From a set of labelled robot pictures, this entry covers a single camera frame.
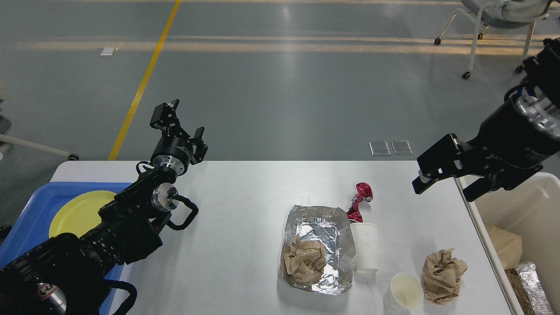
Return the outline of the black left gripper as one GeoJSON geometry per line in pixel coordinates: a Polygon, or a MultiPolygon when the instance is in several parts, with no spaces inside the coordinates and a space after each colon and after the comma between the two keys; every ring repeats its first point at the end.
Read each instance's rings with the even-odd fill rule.
{"type": "Polygon", "coordinates": [[[156,106],[150,120],[150,127],[162,133],[150,164],[171,169],[178,177],[185,174],[190,165],[202,163],[208,151],[203,139],[205,127],[197,128],[192,137],[181,128],[176,114],[179,103],[176,99],[156,106]]]}

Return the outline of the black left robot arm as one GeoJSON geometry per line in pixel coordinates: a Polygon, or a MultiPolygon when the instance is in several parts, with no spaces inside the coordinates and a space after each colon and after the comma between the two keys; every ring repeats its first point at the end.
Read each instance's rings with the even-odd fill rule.
{"type": "Polygon", "coordinates": [[[186,229],[199,209],[174,187],[188,166],[201,163],[204,128],[189,135],[176,115],[180,101],[154,108],[150,126],[161,138],[138,179],[98,211],[100,224],[78,237],[50,237],[1,269],[3,315],[97,315],[112,289],[128,293],[116,310],[126,315],[137,299],[131,283],[110,280],[116,266],[143,260],[162,246],[164,227],[186,229]]]}

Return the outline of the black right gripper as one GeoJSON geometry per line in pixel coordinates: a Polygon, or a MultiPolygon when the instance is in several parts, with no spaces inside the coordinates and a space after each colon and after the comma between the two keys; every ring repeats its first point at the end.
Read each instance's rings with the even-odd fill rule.
{"type": "Polygon", "coordinates": [[[477,180],[462,192],[467,202],[473,202],[488,192],[518,187],[559,147],[558,106],[544,95],[513,95],[482,122],[464,147],[456,134],[449,133],[418,156],[413,189],[421,195],[438,181],[472,175],[477,180]]]}

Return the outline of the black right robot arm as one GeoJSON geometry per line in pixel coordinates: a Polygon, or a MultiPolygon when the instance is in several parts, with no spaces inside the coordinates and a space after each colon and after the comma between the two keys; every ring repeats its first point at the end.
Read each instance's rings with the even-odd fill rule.
{"type": "Polygon", "coordinates": [[[513,190],[556,154],[559,140],[559,39],[523,61],[526,76],[504,95],[504,103],[480,125],[470,141],[444,135],[417,158],[419,174],[412,186],[418,195],[438,181],[474,175],[462,190],[468,202],[491,191],[513,190]]]}

